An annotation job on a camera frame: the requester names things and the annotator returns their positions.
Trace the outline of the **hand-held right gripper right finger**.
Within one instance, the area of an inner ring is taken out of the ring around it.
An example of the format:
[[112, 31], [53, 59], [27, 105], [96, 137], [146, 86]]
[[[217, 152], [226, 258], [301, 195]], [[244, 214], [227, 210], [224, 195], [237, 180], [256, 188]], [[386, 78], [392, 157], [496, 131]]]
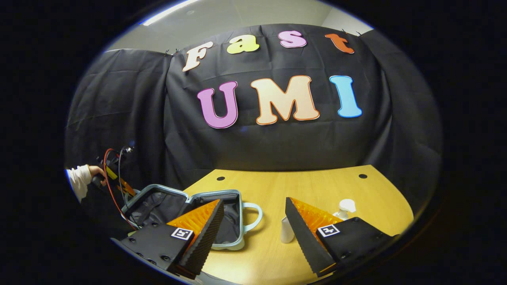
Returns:
[[397, 237], [362, 218], [342, 220], [293, 197], [286, 197], [285, 214], [306, 261], [318, 277], [369, 260]]

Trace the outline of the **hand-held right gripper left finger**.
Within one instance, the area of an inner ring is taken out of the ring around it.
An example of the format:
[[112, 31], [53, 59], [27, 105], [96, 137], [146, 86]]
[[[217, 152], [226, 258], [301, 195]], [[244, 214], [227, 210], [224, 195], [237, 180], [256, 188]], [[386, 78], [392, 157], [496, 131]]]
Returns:
[[223, 206], [223, 199], [215, 199], [171, 222], [147, 225], [122, 240], [113, 238], [112, 241], [158, 270], [196, 277], [219, 231]]

